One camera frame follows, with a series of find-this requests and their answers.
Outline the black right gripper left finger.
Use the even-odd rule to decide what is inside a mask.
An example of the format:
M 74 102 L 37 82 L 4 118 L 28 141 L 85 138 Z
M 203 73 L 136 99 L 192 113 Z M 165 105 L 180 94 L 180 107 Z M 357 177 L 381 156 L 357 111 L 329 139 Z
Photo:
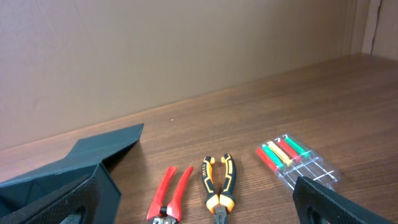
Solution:
M 84 175 L 1 218 L 7 223 L 93 223 L 101 193 L 95 177 Z

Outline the clear precision screwdriver set case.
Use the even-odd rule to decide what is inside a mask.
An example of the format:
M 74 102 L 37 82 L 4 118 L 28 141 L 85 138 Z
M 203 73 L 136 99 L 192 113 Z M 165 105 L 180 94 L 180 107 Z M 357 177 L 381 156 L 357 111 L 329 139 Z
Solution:
M 289 133 L 260 143 L 256 154 L 290 191 L 299 177 L 308 177 L 330 190 L 341 179 L 335 166 Z

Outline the orange black pliers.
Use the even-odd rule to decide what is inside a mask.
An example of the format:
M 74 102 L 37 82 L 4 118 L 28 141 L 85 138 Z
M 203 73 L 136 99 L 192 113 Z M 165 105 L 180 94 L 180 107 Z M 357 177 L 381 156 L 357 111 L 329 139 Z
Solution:
M 236 163 L 231 154 L 224 154 L 221 163 L 224 165 L 223 186 L 216 186 L 213 178 L 215 158 L 206 156 L 201 164 L 201 181 L 206 192 L 205 207 L 214 216 L 214 224 L 228 224 L 228 215 L 236 205 L 234 189 L 237 180 Z

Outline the dark teal hinged box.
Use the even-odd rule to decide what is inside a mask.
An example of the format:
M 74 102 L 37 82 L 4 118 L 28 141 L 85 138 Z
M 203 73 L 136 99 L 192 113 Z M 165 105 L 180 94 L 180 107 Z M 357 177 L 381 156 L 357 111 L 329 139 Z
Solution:
M 1 218 L 84 175 L 95 177 L 101 197 L 93 223 L 113 223 L 121 192 L 109 168 L 140 140 L 143 124 L 80 139 L 63 158 L 1 183 Z

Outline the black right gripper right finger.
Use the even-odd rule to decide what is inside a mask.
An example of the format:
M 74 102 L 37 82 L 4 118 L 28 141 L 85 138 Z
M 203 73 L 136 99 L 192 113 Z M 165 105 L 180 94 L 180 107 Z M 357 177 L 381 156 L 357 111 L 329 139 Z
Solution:
M 297 179 L 292 196 L 301 224 L 391 222 L 308 177 Z

